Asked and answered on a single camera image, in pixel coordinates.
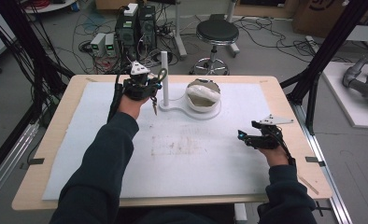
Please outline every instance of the wooden table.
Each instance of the wooden table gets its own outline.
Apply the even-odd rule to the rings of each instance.
[[[170,76],[171,83],[190,83],[197,76]],[[294,113],[286,99],[286,95],[280,88],[274,77],[252,76],[209,76],[209,79],[217,83],[253,83],[260,84],[273,115],[283,118],[295,118]],[[45,136],[35,154],[35,158],[44,158],[43,164],[31,165],[24,177],[18,193],[12,203],[15,210],[54,209],[57,201],[43,201],[42,195],[50,178],[50,170],[56,153],[64,140],[68,124],[74,115],[83,90],[88,82],[114,82],[115,76],[77,75],[74,76],[64,94],[64,97],[56,110],[56,113],[48,127]],[[283,129],[284,139],[290,149],[291,155],[297,160],[298,179],[307,188],[313,199],[327,199],[332,196],[332,191],[324,174],[316,162],[307,162],[305,157],[314,157],[312,149],[304,137],[303,131],[297,120],[291,124],[285,124]],[[266,195],[220,195],[207,197],[175,197],[175,198],[144,198],[122,199],[120,206],[148,206],[168,204],[199,204],[199,203],[250,203],[265,202]]]

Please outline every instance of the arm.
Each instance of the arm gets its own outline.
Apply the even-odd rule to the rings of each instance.
[[[312,215],[314,201],[307,195],[306,187],[297,180],[297,169],[288,165],[284,149],[260,149],[265,155],[271,184],[266,187],[268,209],[260,215],[260,224],[316,223]]]
[[[145,101],[122,97],[120,108],[84,154],[82,164],[62,189],[50,223],[112,223],[120,205],[122,177],[138,132],[135,121]]]

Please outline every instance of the white sheet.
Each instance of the white sheet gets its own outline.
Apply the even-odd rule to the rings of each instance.
[[[169,83],[170,99],[187,83]],[[143,105],[134,138],[134,154],[123,177],[121,198],[264,194],[268,165],[264,156],[237,139],[237,130],[260,135],[252,120],[270,114],[258,84],[219,84],[218,116],[200,121],[180,111],[154,115]],[[80,166],[106,117],[113,83],[89,83],[53,163],[43,200],[57,200]],[[161,101],[163,92],[158,92]]]

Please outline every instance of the floor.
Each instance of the floor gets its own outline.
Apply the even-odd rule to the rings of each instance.
[[[99,27],[99,32],[110,29],[115,25],[115,15],[99,14],[93,4],[83,7],[80,12],[72,12],[63,9],[43,15],[43,22],[46,30],[57,47],[59,57],[76,74],[91,72],[83,69],[92,67],[91,58],[78,51],[78,44],[81,41],[92,39],[89,35],[83,35],[84,31],[92,33],[92,28],[86,29],[86,23],[104,24]],[[191,66],[200,58],[206,57],[211,50],[210,46],[201,42],[194,34],[197,19],[188,17],[182,19],[183,41],[186,46],[188,57],[178,60],[176,64],[169,66],[170,74],[186,75]],[[257,20],[267,24],[271,22],[272,29],[285,36],[283,43],[292,45],[293,41],[304,41],[304,35],[297,35],[292,32],[290,21],[284,20]],[[225,61],[231,69],[231,75],[247,76],[275,76],[279,81],[286,80],[302,72],[311,56],[301,55],[295,48],[284,48],[286,51],[300,59],[279,51],[276,48],[266,48],[259,45],[275,46],[279,37],[276,37],[267,30],[255,28],[254,21],[247,23],[253,30],[246,33],[241,30],[237,46],[240,54],[233,58],[230,51],[219,48],[219,57]],[[323,39],[316,38],[318,43]],[[77,60],[73,53],[79,55],[81,60]],[[368,49],[359,42],[346,42],[334,61],[356,62],[362,55],[368,58]],[[19,122],[25,111],[31,104],[30,84],[22,75],[16,62],[11,55],[6,52],[0,56],[0,66],[3,72],[0,74],[0,146],[7,136]],[[315,133],[318,143],[326,158],[326,162],[333,174],[335,183],[341,193],[347,210],[353,223],[368,223],[368,129],[352,128],[335,100],[331,90],[323,78],[320,79],[318,87],[318,99],[315,112]],[[21,158],[18,166],[5,185],[0,190],[0,223],[48,223],[53,211],[30,211],[18,212],[12,210],[10,204],[23,179],[26,171],[20,168],[25,162],[27,155],[45,131],[41,128],[32,145],[29,146],[25,155]],[[328,202],[319,202],[321,207],[330,207]],[[248,223],[257,223],[257,204],[247,203]],[[331,211],[315,211],[314,215],[318,223],[333,224],[336,220]]]

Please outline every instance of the black stool seat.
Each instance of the black stool seat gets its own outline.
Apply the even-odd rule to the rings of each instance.
[[[208,20],[197,25],[196,34],[201,40],[213,45],[231,45],[239,37],[239,30],[225,20]]]

